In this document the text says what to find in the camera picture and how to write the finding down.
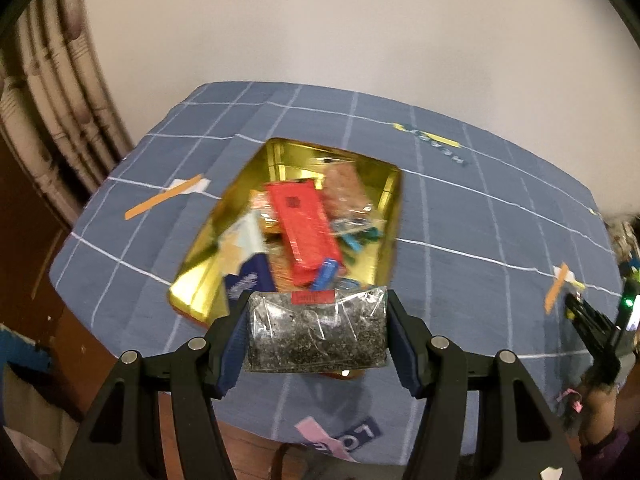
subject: purple sleeve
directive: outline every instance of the purple sleeve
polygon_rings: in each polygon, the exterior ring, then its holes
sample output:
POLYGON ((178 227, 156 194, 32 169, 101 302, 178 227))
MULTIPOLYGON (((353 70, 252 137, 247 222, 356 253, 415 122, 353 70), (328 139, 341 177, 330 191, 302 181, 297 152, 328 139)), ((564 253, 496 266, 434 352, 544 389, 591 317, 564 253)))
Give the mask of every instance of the purple sleeve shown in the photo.
POLYGON ((578 462, 582 480, 602 480, 618 461, 622 450, 629 442, 624 431, 613 430, 598 444, 582 447, 582 458, 578 462))

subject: clear plastic wrap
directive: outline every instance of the clear plastic wrap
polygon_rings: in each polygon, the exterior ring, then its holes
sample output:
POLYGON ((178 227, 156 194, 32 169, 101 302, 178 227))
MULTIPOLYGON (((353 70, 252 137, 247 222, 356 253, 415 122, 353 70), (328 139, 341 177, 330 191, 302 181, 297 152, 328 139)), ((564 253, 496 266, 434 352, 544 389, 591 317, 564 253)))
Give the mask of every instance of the clear plastic wrap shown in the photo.
POLYGON ((256 292, 248 308, 248 371, 331 372, 386 364, 386 286, 256 292))
POLYGON ((372 226, 374 207, 350 160, 319 158, 322 205, 334 235, 359 232, 372 226))
POLYGON ((371 200, 356 172, 348 160, 331 162, 323 168, 322 200, 331 219, 366 219, 373 209, 371 200))

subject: curtain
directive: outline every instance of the curtain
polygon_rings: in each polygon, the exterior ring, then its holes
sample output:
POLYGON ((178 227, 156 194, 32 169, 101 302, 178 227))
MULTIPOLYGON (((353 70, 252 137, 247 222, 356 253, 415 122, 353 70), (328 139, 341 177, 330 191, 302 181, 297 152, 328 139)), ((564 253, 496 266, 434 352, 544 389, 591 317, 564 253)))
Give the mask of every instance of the curtain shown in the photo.
POLYGON ((32 0, 9 43, 0 46, 0 130, 73 225, 132 148, 92 55, 82 0, 32 0))

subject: white paper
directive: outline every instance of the white paper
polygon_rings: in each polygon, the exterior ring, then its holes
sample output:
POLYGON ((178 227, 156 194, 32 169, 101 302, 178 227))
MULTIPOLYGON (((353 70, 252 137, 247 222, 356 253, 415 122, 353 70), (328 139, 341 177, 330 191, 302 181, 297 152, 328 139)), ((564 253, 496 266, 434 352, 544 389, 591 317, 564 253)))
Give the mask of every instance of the white paper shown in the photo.
MULTIPOLYGON (((560 267, 556 267, 554 266, 554 274, 556 276, 556 278, 558 276, 560 276, 560 267)), ((564 279, 566 282, 571 283, 575 281, 575 274, 572 273, 570 270, 567 272, 566 277, 564 279)))
MULTIPOLYGON (((176 179, 174 179, 174 181, 169 186, 169 189, 171 189, 172 187, 179 186, 183 182, 186 182, 186 180, 182 180, 181 178, 176 178, 176 179)), ((186 194, 189 194, 189 193, 201 193, 201 192, 203 192, 204 190, 207 189, 207 187, 209 186, 210 183, 211 183, 211 181, 208 178, 201 178, 199 181, 197 181, 195 184, 193 184, 193 186, 185 189, 181 193, 181 195, 186 195, 186 194)))
POLYGON ((562 468, 556 469, 553 467, 547 467, 544 471, 540 472, 540 478, 542 480, 560 480, 562 476, 562 468))

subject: candy wrapper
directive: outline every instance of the candy wrapper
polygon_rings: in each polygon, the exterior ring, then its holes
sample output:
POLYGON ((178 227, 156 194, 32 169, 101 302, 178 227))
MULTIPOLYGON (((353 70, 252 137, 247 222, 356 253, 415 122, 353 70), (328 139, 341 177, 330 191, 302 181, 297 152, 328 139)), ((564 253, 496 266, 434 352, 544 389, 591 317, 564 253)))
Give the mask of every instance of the candy wrapper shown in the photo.
POLYGON ((273 182, 266 187, 292 255, 294 285, 311 283, 327 258, 342 264, 340 249, 313 181, 273 182))
POLYGON ((267 257, 269 259, 271 275, 273 276, 273 281, 278 292, 301 290, 300 287, 293 284, 289 255, 287 255, 284 245, 280 240, 267 242, 267 257))
POLYGON ((248 371, 331 372, 386 363, 386 286, 255 292, 248 308, 248 371))
POLYGON ((255 211, 241 216, 220 235, 218 251, 229 306, 244 290, 276 290, 255 211))
POLYGON ((269 194, 266 191, 252 189, 249 194, 249 207, 258 212, 258 223, 264 234, 280 234, 278 217, 275 209, 271 206, 271 200, 269 200, 269 194))

